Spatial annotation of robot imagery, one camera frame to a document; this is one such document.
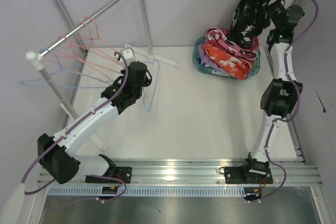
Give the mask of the orange trousers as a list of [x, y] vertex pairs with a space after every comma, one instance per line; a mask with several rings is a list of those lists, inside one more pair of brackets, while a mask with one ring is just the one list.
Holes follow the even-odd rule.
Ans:
[[205, 51], [203, 63], [218, 71], [224, 71], [238, 80], [244, 80], [253, 68], [253, 61], [237, 58], [209, 43], [204, 43], [203, 49]]

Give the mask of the pink patterned trousers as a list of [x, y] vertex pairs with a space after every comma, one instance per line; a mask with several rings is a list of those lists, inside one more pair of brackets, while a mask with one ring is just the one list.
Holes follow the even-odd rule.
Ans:
[[229, 30], [219, 27], [210, 27], [205, 33], [205, 39], [209, 44], [237, 58], [243, 58], [251, 61], [257, 58], [259, 49], [258, 37], [254, 36], [253, 39], [250, 40], [252, 45], [249, 49], [243, 49], [235, 42], [229, 40], [228, 36]]

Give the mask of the pink hanger of orange trousers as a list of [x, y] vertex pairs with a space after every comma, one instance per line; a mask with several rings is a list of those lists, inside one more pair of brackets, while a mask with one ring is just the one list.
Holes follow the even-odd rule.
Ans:
[[[89, 70], [91, 70], [93, 72], [93, 75], [91, 75], [91, 76], [100, 78], [104, 81], [108, 81], [102, 75], [99, 75], [94, 70], [92, 70], [90, 67], [85, 65], [84, 60], [88, 59], [89, 54], [87, 53], [87, 51], [85, 49], [81, 48], [80, 41], [78, 41], [76, 38], [67, 38], [66, 36], [63, 36], [63, 35], [60, 36], [59, 38], [64, 39], [65, 43], [67, 44], [67, 46], [61, 45], [60, 47], [63, 50], [65, 50], [65, 49], [71, 50], [71, 52], [69, 52], [69, 53], [65, 53], [63, 51], [56, 50], [56, 52], [57, 52], [57, 54], [59, 55], [60, 58], [68, 58], [68, 59], [77, 60], [77, 61], [81, 62], [81, 65], [83, 67], [87, 67]], [[112, 78], [113, 79], [111, 80], [110, 84], [115, 80], [116, 74], [114, 74], [112, 76]]]

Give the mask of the black white trousers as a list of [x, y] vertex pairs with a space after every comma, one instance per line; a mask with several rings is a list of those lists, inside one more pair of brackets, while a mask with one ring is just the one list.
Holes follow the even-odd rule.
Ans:
[[253, 38], [269, 26], [267, 9], [270, 0], [240, 0], [229, 30], [229, 40], [242, 49], [250, 49]]

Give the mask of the pink hanger of black trousers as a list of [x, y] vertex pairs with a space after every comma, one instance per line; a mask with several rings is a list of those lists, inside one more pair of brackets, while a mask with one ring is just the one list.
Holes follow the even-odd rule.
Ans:
[[94, 26], [95, 26], [95, 28], [96, 28], [97, 39], [98, 39], [102, 44], [104, 44], [107, 48], [112, 49], [112, 50], [113, 50], [113, 55], [114, 55], [114, 57], [120, 61], [119, 52], [118, 52], [115, 48], [113, 48], [111, 45], [109, 45], [107, 42], [105, 42], [105, 41], [101, 38], [100, 33], [99, 33], [99, 27], [98, 27], [98, 24], [97, 24], [96, 20], [93, 19], [93, 18], [90, 17], [90, 16], [85, 16], [85, 18], [88, 19], [89, 21], [91, 21], [92, 23], [94, 23]]

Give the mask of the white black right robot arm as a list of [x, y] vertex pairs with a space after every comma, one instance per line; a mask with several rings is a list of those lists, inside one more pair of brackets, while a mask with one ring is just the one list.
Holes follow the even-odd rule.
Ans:
[[227, 184], [272, 184], [270, 165], [277, 131], [288, 115], [299, 109], [303, 85], [296, 81], [291, 62], [294, 29], [304, 11], [299, 5], [284, 7], [283, 0], [241, 0], [230, 30], [231, 37], [246, 47], [243, 39], [252, 38], [273, 23], [267, 45], [273, 60], [273, 79], [264, 91], [260, 108], [261, 127], [251, 152], [242, 166], [222, 167], [219, 172]]

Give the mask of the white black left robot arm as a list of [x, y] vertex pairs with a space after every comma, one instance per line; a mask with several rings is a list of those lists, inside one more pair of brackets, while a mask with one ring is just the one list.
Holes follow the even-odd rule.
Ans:
[[121, 73], [70, 126], [53, 136], [44, 133], [38, 138], [39, 163], [59, 184], [76, 176], [85, 176], [86, 183], [104, 183], [115, 177], [117, 167], [108, 156], [82, 156], [77, 151], [105, 123], [135, 104], [142, 89], [152, 82], [147, 65], [139, 61], [131, 62]]

